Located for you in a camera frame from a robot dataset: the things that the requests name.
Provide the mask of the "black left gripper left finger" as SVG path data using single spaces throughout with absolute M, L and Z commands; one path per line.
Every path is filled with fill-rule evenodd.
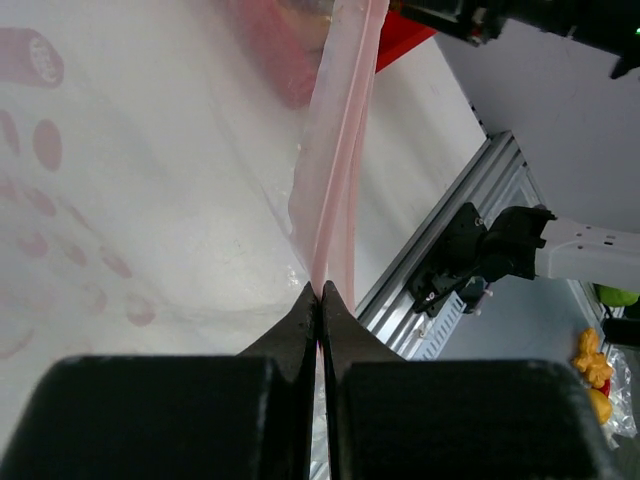
M 76 356 L 37 384 L 5 479 L 305 479 L 317 298 L 241 353 Z

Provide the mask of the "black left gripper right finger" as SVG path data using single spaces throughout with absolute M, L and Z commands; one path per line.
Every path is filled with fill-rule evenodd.
M 583 386 L 544 360 L 407 361 L 324 285 L 334 479 L 617 479 Z

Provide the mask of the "clear pink zip top bag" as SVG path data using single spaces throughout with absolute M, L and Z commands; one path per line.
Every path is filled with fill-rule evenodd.
M 383 1 L 5 1 L 1 357 L 235 349 L 354 298 Z

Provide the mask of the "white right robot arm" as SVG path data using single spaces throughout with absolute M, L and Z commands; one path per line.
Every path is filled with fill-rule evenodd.
M 611 79 L 639 66 L 636 1 L 397 1 L 403 17 L 474 46 L 496 39 L 516 20 L 614 54 Z M 448 269 L 494 282 L 507 275 L 563 278 L 633 289 L 639 281 L 639 237 L 509 207 L 491 227 L 444 243 Z

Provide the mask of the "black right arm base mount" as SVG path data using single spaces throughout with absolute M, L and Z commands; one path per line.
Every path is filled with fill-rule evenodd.
M 474 280 L 533 280 L 543 230 L 555 219 L 544 208 L 510 206 L 486 225 L 473 203 L 464 203 L 407 282 L 412 311 L 433 318 L 452 293 L 473 306 L 479 298 L 464 291 Z

